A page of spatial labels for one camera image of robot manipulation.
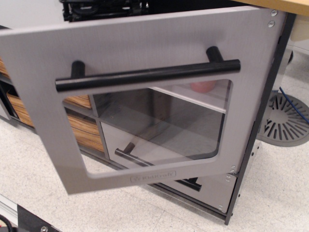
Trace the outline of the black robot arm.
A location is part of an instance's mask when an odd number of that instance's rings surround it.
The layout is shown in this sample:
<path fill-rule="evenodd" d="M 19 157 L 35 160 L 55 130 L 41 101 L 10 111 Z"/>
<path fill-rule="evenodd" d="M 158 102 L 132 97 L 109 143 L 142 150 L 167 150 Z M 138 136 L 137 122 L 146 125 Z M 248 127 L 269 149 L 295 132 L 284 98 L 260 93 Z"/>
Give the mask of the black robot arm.
<path fill-rule="evenodd" d="M 78 22 L 191 10 L 186 0 L 61 0 L 65 21 Z"/>

